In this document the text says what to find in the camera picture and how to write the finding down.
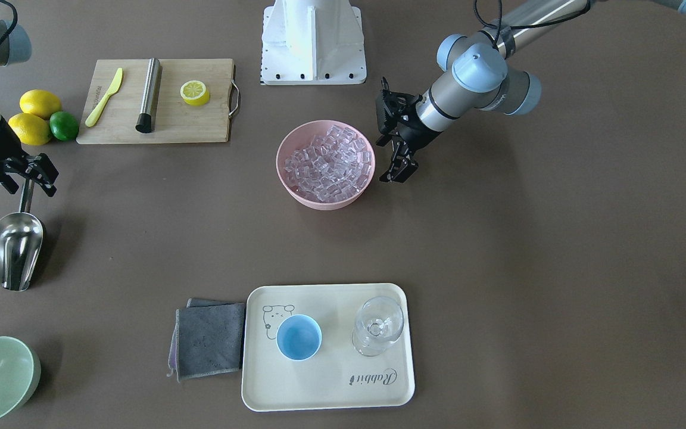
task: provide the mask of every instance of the tabletop surface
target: tabletop surface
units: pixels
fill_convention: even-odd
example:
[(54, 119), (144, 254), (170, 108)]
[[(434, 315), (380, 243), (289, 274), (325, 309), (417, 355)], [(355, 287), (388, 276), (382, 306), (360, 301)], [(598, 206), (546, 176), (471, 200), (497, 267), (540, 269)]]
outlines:
[[(98, 59), (232, 58), (242, 104), (225, 144), (27, 148), (60, 177), (33, 198), (46, 244), (29, 290), (0, 288), (0, 335), (43, 375), (0, 427), (686, 428), (686, 16), (598, 3), (509, 60), (542, 81), (530, 114), (471, 111), (405, 184), (318, 212), (277, 179), (281, 139), (335, 119), (374, 141), (381, 76), (424, 92), (441, 41), (480, 28), (472, 2), (352, 2), (367, 82), (284, 87), (259, 84), (269, 2), (15, 5), (33, 57), (0, 67), (5, 117), (30, 89), (79, 116)], [(0, 217), (17, 204), (0, 187)], [(256, 413), (239, 372), (166, 377), (188, 298), (361, 282), (409, 300), (402, 407)]]

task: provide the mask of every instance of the metal scoop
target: metal scoop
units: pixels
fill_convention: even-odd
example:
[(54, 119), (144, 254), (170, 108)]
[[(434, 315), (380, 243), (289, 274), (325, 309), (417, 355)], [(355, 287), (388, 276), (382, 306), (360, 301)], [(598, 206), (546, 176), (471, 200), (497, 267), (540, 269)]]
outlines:
[(0, 219), (0, 284), (6, 290), (28, 288), (36, 258), (41, 250), (44, 228), (28, 213), (33, 196), (33, 181), (26, 179), (20, 198), (20, 212)]

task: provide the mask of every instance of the gray towel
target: gray towel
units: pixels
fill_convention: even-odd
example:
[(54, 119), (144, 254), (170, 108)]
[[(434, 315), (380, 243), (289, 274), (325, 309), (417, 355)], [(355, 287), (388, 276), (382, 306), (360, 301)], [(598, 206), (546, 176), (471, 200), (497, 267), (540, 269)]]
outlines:
[(169, 375), (177, 380), (234, 372), (242, 361), (245, 304), (189, 299), (176, 311)]

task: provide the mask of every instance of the blue cup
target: blue cup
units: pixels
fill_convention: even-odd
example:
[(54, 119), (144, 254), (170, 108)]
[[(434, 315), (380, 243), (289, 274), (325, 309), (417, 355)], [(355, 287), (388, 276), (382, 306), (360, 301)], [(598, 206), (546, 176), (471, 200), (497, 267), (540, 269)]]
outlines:
[(288, 359), (306, 360), (322, 345), (322, 329), (307, 315), (293, 315), (277, 329), (277, 346)]

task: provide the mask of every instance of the ice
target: ice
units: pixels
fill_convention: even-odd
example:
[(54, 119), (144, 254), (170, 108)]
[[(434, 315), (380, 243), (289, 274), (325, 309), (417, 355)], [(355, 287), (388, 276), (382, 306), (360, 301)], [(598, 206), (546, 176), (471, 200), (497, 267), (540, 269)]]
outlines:
[(371, 169), (367, 142), (351, 128), (333, 125), (285, 160), (284, 178), (301, 198), (340, 203), (364, 189)]

